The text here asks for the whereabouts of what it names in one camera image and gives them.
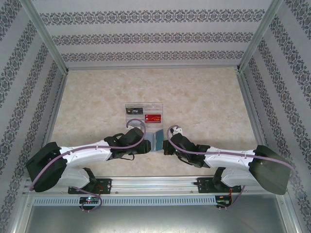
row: damask pattern wall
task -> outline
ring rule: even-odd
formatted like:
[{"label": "damask pattern wall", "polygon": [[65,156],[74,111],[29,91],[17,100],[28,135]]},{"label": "damask pattern wall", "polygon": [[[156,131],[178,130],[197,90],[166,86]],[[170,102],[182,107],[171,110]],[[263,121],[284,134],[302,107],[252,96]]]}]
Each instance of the damask pattern wall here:
[{"label": "damask pattern wall", "polygon": [[69,68],[238,65],[271,0],[33,0]]},{"label": "damask pattern wall", "polygon": [[18,0],[0,1],[0,233],[10,228],[25,163],[43,145],[62,73]]},{"label": "damask pattern wall", "polygon": [[285,0],[244,71],[265,141],[296,169],[289,187],[311,232],[311,1]]}]

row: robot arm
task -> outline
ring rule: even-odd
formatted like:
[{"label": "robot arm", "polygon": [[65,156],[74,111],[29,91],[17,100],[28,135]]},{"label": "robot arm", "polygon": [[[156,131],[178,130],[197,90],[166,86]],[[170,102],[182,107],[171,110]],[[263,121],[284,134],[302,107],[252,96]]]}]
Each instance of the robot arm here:
[{"label": "robot arm", "polygon": [[[281,164],[287,164],[281,156],[270,150],[266,146],[257,146],[255,150],[222,150],[207,145],[195,145],[181,133],[171,129],[172,145],[168,140],[163,142],[165,155],[177,155],[178,159],[195,167],[217,167],[213,179],[213,187],[222,190],[225,187],[237,185],[260,185],[271,193],[284,195],[287,183],[291,174],[291,169]],[[263,159],[248,157],[261,156]],[[281,163],[267,161],[264,158],[271,158]]]},{"label": "robot arm", "polygon": [[83,166],[85,163],[122,158],[125,154],[133,156],[135,154],[146,154],[151,150],[151,144],[148,140],[143,140],[135,147],[126,148],[139,142],[142,136],[143,132],[139,128],[133,128],[126,134],[119,133],[106,137],[99,142],[78,147],[58,147],[55,142],[48,143],[26,164],[32,181],[52,159],[66,152],[69,153],[56,160],[44,171],[34,185],[34,190],[43,192],[55,185],[61,185],[75,186],[91,192],[96,184],[95,176],[89,168],[76,169],[75,167]]}]

